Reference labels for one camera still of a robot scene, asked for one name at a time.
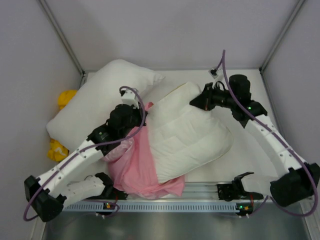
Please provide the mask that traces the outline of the pink pillowcase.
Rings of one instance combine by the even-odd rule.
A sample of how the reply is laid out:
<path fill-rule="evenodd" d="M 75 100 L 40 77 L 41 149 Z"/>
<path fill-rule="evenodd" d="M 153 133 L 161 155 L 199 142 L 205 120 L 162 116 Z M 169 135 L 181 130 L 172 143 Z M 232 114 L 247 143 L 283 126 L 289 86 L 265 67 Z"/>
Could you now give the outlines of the pink pillowcase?
<path fill-rule="evenodd" d="M 146 126 L 102 160 L 113 186 L 129 195 L 155 200 L 169 194 L 180 197 L 184 191 L 184 176 L 159 183 Z"/>

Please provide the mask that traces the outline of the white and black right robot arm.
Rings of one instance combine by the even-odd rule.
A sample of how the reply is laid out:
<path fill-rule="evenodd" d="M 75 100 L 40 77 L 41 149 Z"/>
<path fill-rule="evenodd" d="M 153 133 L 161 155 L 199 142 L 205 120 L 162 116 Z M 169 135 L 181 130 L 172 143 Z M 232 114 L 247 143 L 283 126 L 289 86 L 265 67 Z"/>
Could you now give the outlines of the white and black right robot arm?
<path fill-rule="evenodd" d="M 315 191 L 320 180 L 319 165 L 307 163 L 280 136 L 266 109 L 252 99 L 247 76 L 232 75 L 228 85 L 224 85 L 222 74 L 215 70 L 210 70 L 210 74 L 214 82 L 207 83 L 190 105 L 204 111 L 215 107 L 230 109 L 233 118 L 263 149 L 277 174 L 272 177 L 246 172 L 236 176 L 232 183 L 238 195 L 270 196 L 281 207 L 309 197 L 314 197 L 317 204 L 319 196 Z"/>

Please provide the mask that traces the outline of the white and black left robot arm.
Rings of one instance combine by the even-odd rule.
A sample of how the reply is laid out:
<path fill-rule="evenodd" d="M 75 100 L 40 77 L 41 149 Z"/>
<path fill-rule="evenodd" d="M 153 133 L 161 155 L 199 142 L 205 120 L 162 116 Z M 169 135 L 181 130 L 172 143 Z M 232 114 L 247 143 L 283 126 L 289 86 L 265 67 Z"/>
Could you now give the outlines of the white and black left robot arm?
<path fill-rule="evenodd" d="M 28 204 L 23 219 L 31 221 L 27 217 L 30 208 L 35 211 L 35 217 L 44 223 L 56 218 L 68 199 L 63 194 L 67 184 L 89 165 L 117 148 L 121 142 L 135 136 L 146 125 L 146 116 L 142 103 L 137 106 L 117 105 L 109 119 L 95 128 L 67 158 L 38 177 L 27 177 L 23 184 Z"/>

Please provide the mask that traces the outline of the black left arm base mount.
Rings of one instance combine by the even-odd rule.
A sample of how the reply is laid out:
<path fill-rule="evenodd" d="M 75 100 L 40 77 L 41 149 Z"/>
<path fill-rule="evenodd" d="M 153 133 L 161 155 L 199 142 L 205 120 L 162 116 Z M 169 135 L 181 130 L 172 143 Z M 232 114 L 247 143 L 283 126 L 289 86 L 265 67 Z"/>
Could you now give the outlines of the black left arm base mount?
<path fill-rule="evenodd" d="M 109 195 L 107 196 L 108 200 L 119 201 L 119 200 L 126 200 L 128 194 L 124 191 L 118 190 L 117 188 L 113 187 Z"/>

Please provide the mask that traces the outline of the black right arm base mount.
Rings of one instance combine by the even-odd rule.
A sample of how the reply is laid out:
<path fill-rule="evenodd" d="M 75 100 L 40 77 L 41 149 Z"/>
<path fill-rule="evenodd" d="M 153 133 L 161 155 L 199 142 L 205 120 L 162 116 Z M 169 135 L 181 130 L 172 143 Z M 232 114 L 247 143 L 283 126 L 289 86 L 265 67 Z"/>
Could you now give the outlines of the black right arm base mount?
<path fill-rule="evenodd" d="M 234 183 L 217 184 L 217 192 L 219 200 L 230 202 L 232 200 L 240 200 L 243 194 L 240 188 Z"/>

